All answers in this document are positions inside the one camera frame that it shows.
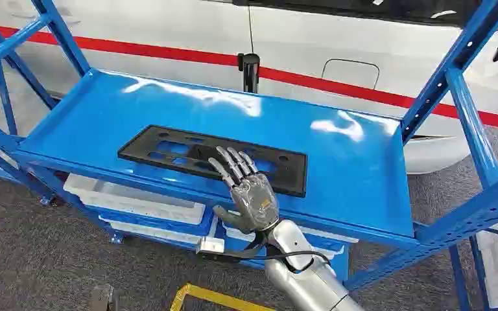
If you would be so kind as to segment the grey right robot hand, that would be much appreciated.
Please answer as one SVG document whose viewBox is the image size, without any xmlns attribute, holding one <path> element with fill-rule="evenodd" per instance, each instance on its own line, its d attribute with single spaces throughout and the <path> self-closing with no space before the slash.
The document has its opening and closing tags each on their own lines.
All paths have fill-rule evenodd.
<svg viewBox="0 0 498 311">
<path fill-rule="evenodd" d="M 229 188 L 239 214 L 232 214 L 216 205 L 213 208 L 215 215 L 244 234 L 273 227 L 279 221 L 279 206 L 268 178 L 258 170 L 247 153 L 221 146 L 217 146 L 216 150 L 229 168 L 226 169 L 214 157 L 210 157 L 208 162 Z"/>
</svg>

